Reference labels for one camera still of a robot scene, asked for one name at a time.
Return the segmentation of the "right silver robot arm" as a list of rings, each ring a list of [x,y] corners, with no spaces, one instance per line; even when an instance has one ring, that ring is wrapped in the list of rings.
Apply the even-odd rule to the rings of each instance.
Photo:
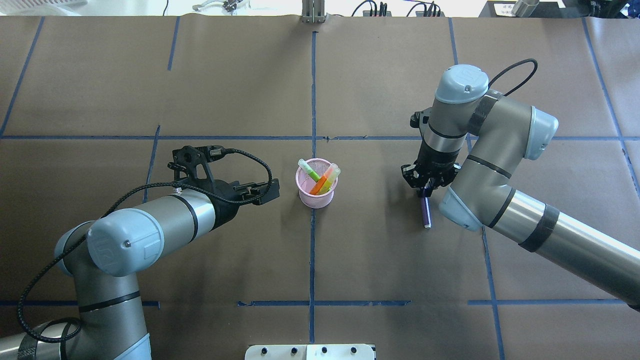
[[[509,183],[521,161],[546,150],[555,116],[490,88],[477,66],[455,64],[442,73],[432,106],[409,123],[422,141],[402,177],[425,198],[446,187],[444,217],[469,231],[490,228],[639,310],[637,249]]]

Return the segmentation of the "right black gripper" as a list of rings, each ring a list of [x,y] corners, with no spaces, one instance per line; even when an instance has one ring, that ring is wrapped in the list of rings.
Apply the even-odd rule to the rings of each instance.
[[[435,189],[449,186],[461,170],[458,162],[449,168],[435,170],[419,170],[418,164],[401,166],[402,177],[412,189],[419,189],[419,198],[430,198]]]

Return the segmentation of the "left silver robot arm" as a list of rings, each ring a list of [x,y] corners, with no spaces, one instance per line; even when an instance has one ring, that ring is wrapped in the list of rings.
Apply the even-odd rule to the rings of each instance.
[[[150,360],[137,273],[228,223],[241,205],[278,198],[279,189],[274,178],[247,184],[214,180],[206,188],[158,182],[124,194],[103,217],[83,222],[59,239],[54,260],[18,299],[23,333],[1,339],[1,358]],[[56,265],[74,279],[79,317],[29,326],[26,297]]]

